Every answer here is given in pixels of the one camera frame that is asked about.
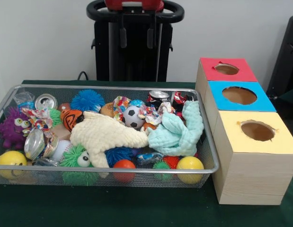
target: soccer ball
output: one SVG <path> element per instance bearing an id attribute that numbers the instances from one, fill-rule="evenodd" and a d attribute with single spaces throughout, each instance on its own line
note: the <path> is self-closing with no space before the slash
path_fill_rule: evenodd
<path id="1" fill-rule="evenodd" d="M 123 112 L 122 121 L 127 127 L 139 129 L 144 124 L 145 120 L 139 118 L 139 107 L 132 105 Z"/>

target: yellow smiley ball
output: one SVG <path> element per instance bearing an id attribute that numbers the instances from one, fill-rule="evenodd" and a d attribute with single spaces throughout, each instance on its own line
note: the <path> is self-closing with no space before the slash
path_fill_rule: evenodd
<path id="1" fill-rule="evenodd" d="M 27 159 L 19 151 L 8 151 L 0 156 L 0 165 L 26 166 Z M 0 175 L 6 179 L 15 179 L 23 173 L 22 170 L 0 169 Z"/>
<path id="2" fill-rule="evenodd" d="M 177 169 L 204 169 L 202 162 L 193 156 L 182 158 Z M 178 178 L 186 184 L 196 184 L 201 181 L 203 174 L 177 174 Z"/>

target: green fuzzy ball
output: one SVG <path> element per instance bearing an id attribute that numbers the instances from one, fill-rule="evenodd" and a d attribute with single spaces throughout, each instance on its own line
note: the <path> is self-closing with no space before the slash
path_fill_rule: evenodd
<path id="1" fill-rule="evenodd" d="M 153 169 L 170 169 L 168 164 L 164 161 L 160 161 L 160 162 L 155 163 L 152 168 Z M 155 174 L 155 177 L 158 180 L 161 180 L 163 182 L 168 182 L 172 179 L 173 174 Z"/>
<path id="2" fill-rule="evenodd" d="M 85 151 L 82 145 L 72 147 L 68 152 L 64 152 L 64 160 L 60 163 L 63 167 L 80 167 L 78 165 L 78 157 Z M 90 186 L 97 182 L 99 175 L 95 172 L 64 172 L 62 174 L 64 183 L 70 185 Z"/>
<path id="3" fill-rule="evenodd" d="M 62 177 L 66 184 L 91 186 L 97 182 L 99 175 L 94 172 L 64 172 Z"/>
<path id="4" fill-rule="evenodd" d="M 59 124 L 62 124 L 61 112 L 59 110 L 51 109 L 50 117 L 53 120 L 53 128 Z"/>

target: stacked boxes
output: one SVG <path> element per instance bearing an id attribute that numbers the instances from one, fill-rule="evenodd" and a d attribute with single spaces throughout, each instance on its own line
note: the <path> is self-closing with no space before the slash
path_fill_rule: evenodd
<path id="1" fill-rule="evenodd" d="M 280 204 L 293 176 L 293 137 L 246 61 L 201 58 L 196 90 L 219 155 L 219 203 Z"/>

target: wire mesh basket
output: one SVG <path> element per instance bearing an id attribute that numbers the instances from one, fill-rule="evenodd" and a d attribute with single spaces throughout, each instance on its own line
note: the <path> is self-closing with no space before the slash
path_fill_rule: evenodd
<path id="1" fill-rule="evenodd" d="M 87 87 L 87 86 L 50 86 L 50 85 L 19 85 L 12 88 L 0 103 L 0 123 L 5 119 L 8 108 L 17 106 L 13 97 L 21 92 L 29 91 L 38 97 L 44 93 L 53 95 L 59 104 L 69 103 L 72 98 L 83 89 L 93 89 L 100 93 L 105 102 L 112 102 L 117 96 L 126 96 L 130 99 L 146 100 L 151 90 L 161 90 L 172 94 L 180 91 L 182 95 L 190 94 L 199 101 L 200 111 L 204 122 L 204 132 L 197 143 L 198 158 L 204 165 L 204 170 L 196 169 L 153 169 L 153 164 L 139 165 L 134 157 L 132 162 L 136 169 L 121 168 L 88 168 L 88 167 L 60 167 L 60 166 L 4 166 L 0 165 L 0 184 L 35 184 L 35 185 L 85 185 L 85 186 L 129 186 L 129 187 L 196 187 L 201 188 L 209 175 L 219 168 L 216 148 L 210 132 L 208 120 L 199 93 L 191 89 L 169 88 L 139 88 L 139 87 Z M 0 136 L 0 155 L 5 152 L 2 147 L 3 139 Z M 17 177 L 8 180 L 1 175 L 3 172 L 17 172 Z M 86 174 L 94 179 L 92 183 L 80 180 Z"/>

